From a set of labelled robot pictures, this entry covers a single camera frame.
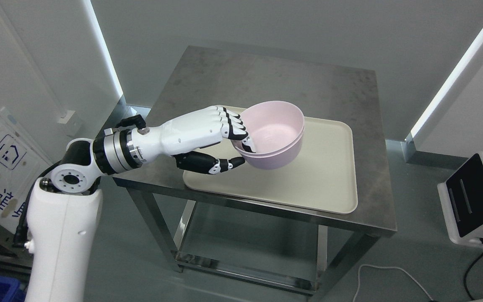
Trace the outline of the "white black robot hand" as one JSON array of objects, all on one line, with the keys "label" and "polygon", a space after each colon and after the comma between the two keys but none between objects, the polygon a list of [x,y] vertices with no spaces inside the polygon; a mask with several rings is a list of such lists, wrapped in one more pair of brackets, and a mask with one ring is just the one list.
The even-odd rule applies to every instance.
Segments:
[{"label": "white black robot hand", "polygon": [[256,152],[240,114],[223,106],[193,111],[155,128],[132,130],[132,143],[143,163],[163,154],[174,157],[178,168],[201,174],[218,174],[245,163],[243,157],[218,159],[196,151],[216,145],[223,139],[239,141],[244,151]]}]

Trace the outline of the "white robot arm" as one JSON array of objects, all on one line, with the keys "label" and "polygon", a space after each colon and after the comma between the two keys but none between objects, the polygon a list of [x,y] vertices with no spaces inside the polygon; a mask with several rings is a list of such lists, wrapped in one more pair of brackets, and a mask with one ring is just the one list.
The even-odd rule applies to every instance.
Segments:
[{"label": "white robot arm", "polygon": [[15,244],[33,255],[27,302],[81,302],[101,215],[102,176],[140,166],[134,145],[148,132],[141,115],[122,119],[98,138],[74,139],[61,161],[32,184]]}]

